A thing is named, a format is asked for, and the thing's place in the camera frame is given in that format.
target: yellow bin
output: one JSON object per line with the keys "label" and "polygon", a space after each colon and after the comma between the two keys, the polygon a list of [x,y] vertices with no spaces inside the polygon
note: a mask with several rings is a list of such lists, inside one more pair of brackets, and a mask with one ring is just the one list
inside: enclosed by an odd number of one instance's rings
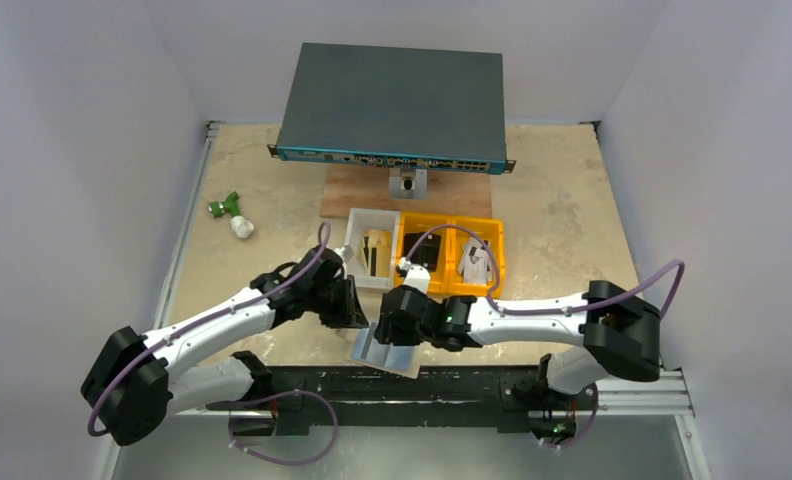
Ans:
{"label": "yellow bin", "polygon": [[[434,215],[431,213],[410,213],[402,212],[399,221],[399,242],[396,245],[396,263],[399,259],[407,253],[405,249],[405,235],[409,233],[425,233],[428,229],[436,227],[443,223],[452,223],[452,217],[446,215]],[[450,257],[451,251],[449,245],[453,242],[452,237],[454,234],[451,229],[439,230],[435,232],[440,235],[440,254],[437,256],[437,267],[431,272],[431,283],[428,285],[428,293],[435,295],[444,295],[446,291],[446,282],[449,275],[458,266],[455,264],[456,260]],[[394,272],[393,286],[398,287],[404,283],[404,278]]]}
{"label": "yellow bin", "polygon": [[[405,252],[404,235],[408,233],[425,233],[428,229],[444,223],[452,223],[469,228],[481,237],[482,240],[490,242],[490,249],[496,257],[501,273],[500,287],[493,292],[494,298],[499,298],[502,293],[502,286],[505,283],[505,229],[501,220],[492,218],[459,217],[448,215],[435,215],[430,213],[402,212],[399,222],[399,239],[396,246],[398,263],[399,258]],[[493,285],[495,279],[487,285],[473,285],[464,283],[464,277],[458,273],[458,262],[463,255],[464,244],[467,243],[469,235],[455,230],[446,229],[435,232],[440,234],[441,252],[437,258],[437,267],[431,272],[431,283],[428,293],[434,295],[475,295],[481,297],[487,295],[487,291]],[[394,272],[393,286],[398,287],[404,281],[402,277]]]}
{"label": "yellow bin", "polygon": [[[492,218],[451,217],[449,223],[469,228],[477,233],[482,240],[490,243],[490,250],[493,251],[493,256],[496,258],[497,265],[499,265],[500,273],[499,288],[493,292],[493,298],[499,298],[502,294],[502,287],[505,286],[505,228],[502,225],[502,221]],[[450,229],[450,231],[453,232],[453,238],[449,247],[449,257],[455,258],[456,260],[452,265],[452,272],[446,277],[446,294],[475,295],[476,297],[487,295],[487,291],[490,290],[490,287],[493,286],[496,279],[491,278],[490,283],[487,285],[464,283],[464,276],[458,273],[458,263],[464,252],[464,244],[467,243],[470,236],[461,230]]]}

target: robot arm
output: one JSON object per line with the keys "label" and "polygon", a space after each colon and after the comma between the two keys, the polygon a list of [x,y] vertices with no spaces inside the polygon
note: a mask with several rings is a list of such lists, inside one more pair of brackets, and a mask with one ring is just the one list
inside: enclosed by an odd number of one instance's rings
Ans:
{"label": "robot arm", "polygon": [[183,322],[141,336],[130,327],[114,332],[84,380],[81,395],[98,412],[116,443],[130,445],[144,438],[168,415],[244,399],[268,388],[258,384],[268,372],[248,352],[239,352],[219,365],[196,367],[239,340],[305,312],[319,314],[328,328],[367,326],[354,278],[344,275],[343,257],[324,248],[319,254],[319,250],[313,248],[299,264],[287,265],[293,265],[288,278],[295,281],[286,288],[282,285],[288,284],[287,278],[273,271]]}
{"label": "robot arm", "polygon": [[[114,332],[82,384],[82,396],[116,443],[125,446],[147,436],[168,415],[276,393],[269,370],[250,352],[235,353],[218,365],[196,365],[228,345],[305,312],[319,314],[328,328],[367,326],[354,278],[345,275],[343,258],[348,256],[351,253],[314,248],[294,264],[288,278],[295,281],[290,286],[280,270],[273,271],[258,276],[225,302],[176,325],[144,335],[130,327]],[[538,380],[543,387],[537,392],[541,398],[575,395],[607,375],[642,382],[659,377],[660,313],[637,297],[568,315],[511,315],[499,313],[484,298],[455,296],[436,302],[425,294],[429,280],[427,270],[412,265],[405,283],[384,294],[374,332],[379,342],[418,345],[427,341],[449,351],[507,341],[572,345],[561,354],[541,359]],[[609,282],[596,281],[580,294],[500,302],[499,306],[503,312],[578,307],[622,292]]]}
{"label": "robot arm", "polygon": [[573,309],[624,292],[610,282],[592,281],[587,292],[557,299],[498,302],[497,309],[473,296],[438,303],[425,294],[427,276],[413,265],[405,284],[384,294],[375,331],[379,342],[404,346],[427,341],[453,352],[509,341],[565,343],[573,348],[544,358],[541,375],[549,389],[567,395],[608,375],[639,382],[659,378],[661,314],[640,298],[567,315],[499,311]]}

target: wooden board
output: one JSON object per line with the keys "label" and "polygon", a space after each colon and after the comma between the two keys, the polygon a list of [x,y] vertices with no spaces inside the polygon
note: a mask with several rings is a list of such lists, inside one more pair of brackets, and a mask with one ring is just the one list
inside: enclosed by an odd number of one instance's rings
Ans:
{"label": "wooden board", "polygon": [[490,175],[480,173],[428,172],[428,198],[390,198],[387,168],[329,165],[322,192],[320,216],[348,218],[349,209],[373,208],[403,212],[493,217]]}

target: metal frame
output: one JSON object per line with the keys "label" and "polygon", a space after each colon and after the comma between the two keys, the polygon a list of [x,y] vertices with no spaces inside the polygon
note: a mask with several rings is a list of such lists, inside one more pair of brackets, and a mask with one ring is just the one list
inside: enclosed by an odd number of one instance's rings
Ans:
{"label": "metal frame", "polygon": [[[190,194],[190,201],[182,225],[178,241],[172,250],[169,270],[161,288],[158,307],[153,323],[154,329],[165,327],[169,322],[172,302],[181,270],[181,264],[187,251],[190,230],[198,208],[199,194],[204,183],[205,173],[213,153],[214,143],[223,122],[210,122],[207,125],[207,138],[202,149],[198,174]],[[609,378],[597,382],[599,387],[598,415],[659,415],[673,416],[681,439],[688,468],[693,480],[710,480],[711,473],[705,459],[704,449],[699,441],[693,406],[687,391],[687,384],[682,372],[662,372],[661,379],[653,383],[637,383]],[[222,416],[238,418],[268,417],[268,412],[228,412],[206,409],[186,410],[179,415],[192,417]],[[93,474],[94,480],[110,480],[113,478],[119,456],[120,447],[106,437],[100,448],[100,456]]]}

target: purple cable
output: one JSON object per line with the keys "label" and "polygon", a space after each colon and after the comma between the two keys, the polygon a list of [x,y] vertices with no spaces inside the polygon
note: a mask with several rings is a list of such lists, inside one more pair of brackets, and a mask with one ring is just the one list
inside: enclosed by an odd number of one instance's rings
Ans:
{"label": "purple cable", "polygon": [[[446,223],[443,225],[438,225],[434,228],[429,229],[423,236],[421,236],[414,246],[408,251],[408,261],[413,258],[414,253],[417,251],[417,248],[428,238],[429,235],[436,232],[437,230],[443,228],[454,228],[455,230],[461,230],[469,234],[471,237],[475,238],[479,241],[482,245],[486,245],[485,241],[481,239],[475,232],[470,230],[469,228],[462,227],[460,225],[453,225],[451,223]],[[600,308],[610,307],[611,305],[615,305],[619,302],[624,300],[628,300],[638,293],[646,290],[647,288],[651,287],[655,282],[661,280],[661,278],[667,274],[670,270],[674,268],[678,268],[676,271],[676,276],[673,278],[673,285],[670,287],[670,291],[667,293],[667,299],[664,300],[664,305],[661,307],[661,318],[664,318],[664,315],[667,313],[667,310],[670,308],[670,304],[673,303],[673,298],[676,296],[676,291],[679,289],[679,283],[682,280],[682,275],[685,273],[685,262],[681,260],[672,260],[671,262],[667,263],[660,270],[655,272],[654,275],[644,280],[640,285],[636,286],[635,288],[623,292],[617,296],[608,298],[606,300],[602,300],[601,302],[591,303],[587,305],[582,305],[579,307],[565,307],[565,308],[538,308],[533,310],[506,310],[499,306],[496,303],[496,300],[493,298],[493,292],[495,292],[499,288],[500,276],[501,272],[499,270],[499,264],[496,263],[496,256],[493,254],[493,250],[490,248],[487,249],[488,257],[490,258],[490,264],[493,267],[493,286],[487,290],[487,303],[490,304],[490,307],[496,310],[497,312],[505,315],[555,315],[555,314],[563,314],[569,315],[573,313],[581,313],[581,312],[588,312],[591,310],[597,310]]]}
{"label": "purple cable", "polygon": [[[323,233],[322,233],[323,229],[325,229],[325,236],[324,237],[323,237]],[[278,285],[277,287],[275,287],[274,289],[270,290],[269,292],[267,292],[267,293],[265,293],[263,295],[260,295],[258,297],[255,297],[255,298],[253,298],[251,300],[248,300],[248,301],[245,301],[245,302],[240,302],[235,308],[245,308],[245,307],[249,307],[251,305],[254,305],[254,304],[256,304],[256,303],[258,303],[258,302],[260,302],[260,301],[262,301],[262,300],[264,300],[266,298],[269,298],[269,297],[275,295],[278,292],[281,292],[285,288],[287,288],[290,285],[292,285],[293,282],[295,282],[302,275],[307,273],[308,270],[310,270],[311,267],[314,265],[314,263],[317,260],[319,260],[319,258],[322,256],[323,252],[325,252],[326,245],[328,245],[328,240],[330,238],[331,238],[331,224],[328,223],[328,222],[322,222],[320,224],[320,226],[319,226],[319,230],[317,230],[317,240],[319,241],[319,249],[317,249],[316,253],[314,254],[313,258],[311,258],[310,262],[305,264],[305,266],[302,267],[301,270],[296,272],[295,275],[293,275],[292,277],[288,278],[281,285]],[[107,428],[105,428],[103,430],[96,430],[96,420],[99,418],[99,414],[101,413],[102,407],[104,406],[105,402],[107,402],[108,398],[110,398],[110,394],[122,382],[122,379],[124,379],[129,373],[131,373],[131,371],[134,370],[134,368],[137,365],[139,365],[143,360],[148,358],[149,355],[152,355],[153,353],[158,351],[160,348],[165,347],[166,345],[169,345],[169,343],[171,343],[172,340],[180,338],[182,335],[184,335],[185,333],[193,330],[194,328],[199,328],[202,325],[206,324],[207,322],[210,322],[211,320],[215,320],[215,319],[225,315],[226,313],[230,313],[230,312],[231,312],[231,309],[226,307],[226,308],[224,308],[222,310],[218,310],[216,312],[209,313],[209,314],[207,314],[207,315],[205,315],[203,317],[200,317],[197,320],[194,320],[193,322],[187,324],[183,328],[173,331],[169,335],[169,340],[162,339],[162,340],[158,341],[157,343],[155,343],[154,345],[152,345],[151,347],[146,348],[139,355],[134,357],[133,360],[131,360],[127,365],[125,365],[125,368],[120,370],[119,373],[117,373],[116,376],[113,377],[113,380],[111,380],[110,383],[108,384],[108,386],[102,391],[102,394],[99,396],[99,399],[96,400],[95,405],[93,405],[93,411],[90,413],[90,420],[89,420],[89,422],[87,422],[87,433],[89,433],[91,437],[101,437],[102,435],[106,435],[108,433]]]}
{"label": "purple cable", "polygon": [[599,410],[599,388],[596,387],[596,384],[593,384],[593,411],[590,412],[590,417],[587,419],[587,423],[584,424],[584,427],[570,439],[569,442],[565,443],[563,446],[556,445],[559,449],[561,448],[569,448],[574,443],[577,443],[579,440],[584,437],[584,435],[590,430],[590,427],[593,426],[593,421],[596,420],[596,411]]}
{"label": "purple cable", "polygon": [[324,457],[325,454],[331,450],[331,447],[334,446],[334,442],[337,441],[337,412],[334,411],[334,407],[330,403],[328,403],[328,400],[323,398],[321,395],[316,394],[314,392],[308,392],[305,390],[294,390],[291,392],[276,393],[275,395],[270,395],[269,397],[259,398],[257,400],[250,400],[247,402],[231,402],[231,405],[241,408],[251,408],[254,407],[255,405],[260,405],[261,403],[271,402],[273,400],[278,400],[279,398],[291,397],[295,395],[304,395],[319,400],[323,405],[325,405],[325,408],[328,409],[328,414],[331,415],[331,426],[332,426],[331,439],[328,440],[328,443],[325,445],[325,447],[322,450],[319,451],[319,453],[308,458],[303,458],[301,460],[284,460],[282,458],[270,457],[269,455],[264,455],[263,453],[258,453],[254,450],[251,450],[249,447],[246,447],[245,445],[242,445],[240,442],[238,442],[237,437],[234,436],[234,432],[231,430],[231,425],[229,425],[228,436],[229,438],[231,438],[231,445],[236,447],[241,452],[248,453],[249,455],[255,458],[260,458],[261,460],[266,460],[267,462],[275,463],[277,465],[284,465],[287,467],[300,467],[302,465],[314,463],[320,458]]}

